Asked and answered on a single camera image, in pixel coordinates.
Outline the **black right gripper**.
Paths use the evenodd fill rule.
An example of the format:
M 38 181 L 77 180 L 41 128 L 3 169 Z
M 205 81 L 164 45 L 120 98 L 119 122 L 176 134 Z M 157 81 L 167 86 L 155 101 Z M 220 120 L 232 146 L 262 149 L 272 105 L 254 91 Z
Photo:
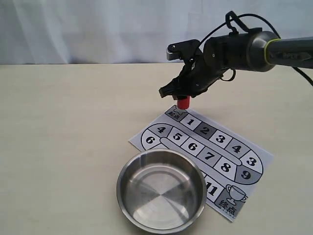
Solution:
M 216 68 L 205 62 L 204 54 L 188 61 L 183 61 L 184 66 L 179 75 L 158 92 L 161 98 L 172 96 L 173 100 L 184 100 L 187 97 L 195 98 L 206 92 L 217 80 L 222 79 L 224 73 L 230 68 Z

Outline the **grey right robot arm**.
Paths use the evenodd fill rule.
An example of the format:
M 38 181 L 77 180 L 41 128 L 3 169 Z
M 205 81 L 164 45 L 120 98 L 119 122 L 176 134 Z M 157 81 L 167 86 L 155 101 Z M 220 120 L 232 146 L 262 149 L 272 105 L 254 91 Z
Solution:
M 203 50 L 199 40 L 171 44 L 169 61 L 180 59 L 184 66 L 179 75 L 159 89 L 161 97 L 182 100 L 196 97 L 221 79 L 227 70 L 267 72 L 274 66 L 312 69 L 313 39 L 279 39 L 273 32 L 254 32 L 211 37 Z

